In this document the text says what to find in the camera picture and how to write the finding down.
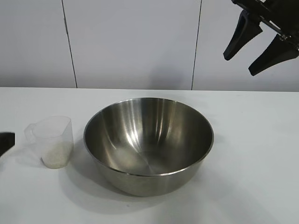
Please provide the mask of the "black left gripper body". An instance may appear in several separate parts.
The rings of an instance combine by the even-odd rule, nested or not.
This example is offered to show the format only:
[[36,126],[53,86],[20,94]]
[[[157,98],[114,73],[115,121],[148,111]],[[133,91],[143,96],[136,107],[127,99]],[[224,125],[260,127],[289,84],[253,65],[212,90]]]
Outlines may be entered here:
[[0,133],[0,156],[6,153],[15,145],[14,132],[1,132]]

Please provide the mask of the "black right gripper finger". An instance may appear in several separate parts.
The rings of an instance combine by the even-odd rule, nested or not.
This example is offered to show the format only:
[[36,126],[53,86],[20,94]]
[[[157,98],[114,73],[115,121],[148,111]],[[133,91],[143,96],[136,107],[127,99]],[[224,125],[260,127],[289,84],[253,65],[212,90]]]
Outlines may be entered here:
[[225,60],[232,59],[243,46],[262,32],[260,23],[260,16],[245,9],[241,11],[234,34],[223,53]]
[[276,35],[267,49],[249,66],[252,76],[299,56],[299,42],[291,36]]

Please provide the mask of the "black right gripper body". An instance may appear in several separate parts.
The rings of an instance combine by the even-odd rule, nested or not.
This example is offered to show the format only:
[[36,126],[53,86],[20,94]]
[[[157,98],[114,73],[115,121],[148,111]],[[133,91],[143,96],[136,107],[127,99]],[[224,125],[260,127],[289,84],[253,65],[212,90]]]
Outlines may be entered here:
[[233,4],[254,13],[278,35],[299,42],[299,2],[297,0],[234,0]]

